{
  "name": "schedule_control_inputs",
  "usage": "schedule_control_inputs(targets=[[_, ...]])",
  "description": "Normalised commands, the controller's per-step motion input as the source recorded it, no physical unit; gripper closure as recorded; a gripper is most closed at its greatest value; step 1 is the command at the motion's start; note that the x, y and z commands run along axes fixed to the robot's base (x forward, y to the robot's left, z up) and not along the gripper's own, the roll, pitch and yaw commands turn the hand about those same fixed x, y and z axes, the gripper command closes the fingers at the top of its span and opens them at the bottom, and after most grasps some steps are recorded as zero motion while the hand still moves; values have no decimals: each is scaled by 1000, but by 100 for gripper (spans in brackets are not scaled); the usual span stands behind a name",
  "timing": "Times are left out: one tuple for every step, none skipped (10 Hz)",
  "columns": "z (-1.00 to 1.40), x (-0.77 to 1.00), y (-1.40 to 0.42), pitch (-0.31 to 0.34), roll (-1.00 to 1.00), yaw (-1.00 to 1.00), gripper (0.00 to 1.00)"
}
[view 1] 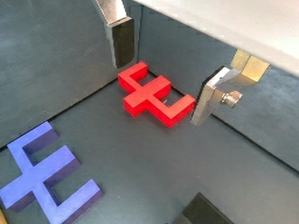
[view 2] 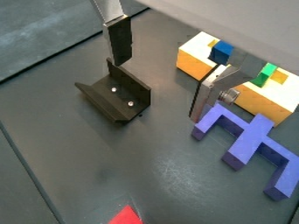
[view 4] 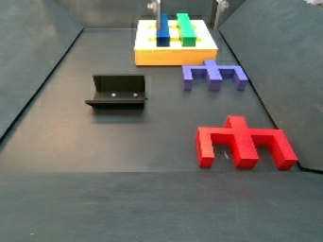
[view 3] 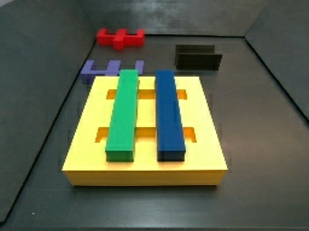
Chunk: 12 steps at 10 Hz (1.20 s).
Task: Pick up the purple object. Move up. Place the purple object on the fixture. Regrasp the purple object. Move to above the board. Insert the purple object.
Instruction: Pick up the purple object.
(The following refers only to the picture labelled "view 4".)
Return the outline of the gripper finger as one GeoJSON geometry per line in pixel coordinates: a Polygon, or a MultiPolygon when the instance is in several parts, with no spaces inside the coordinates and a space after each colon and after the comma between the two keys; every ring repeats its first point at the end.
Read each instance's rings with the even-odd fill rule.
{"type": "Polygon", "coordinates": [[[156,28],[160,28],[162,0],[151,0],[148,2],[148,9],[155,13],[156,28]]]}
{"type": "Polygon", "coordinates": [[[219,20],[223,12],[228,9],[230,3],[227,0],[216,0],[216,16],[215,16],[215,28],[219,28],[219,20]]]}

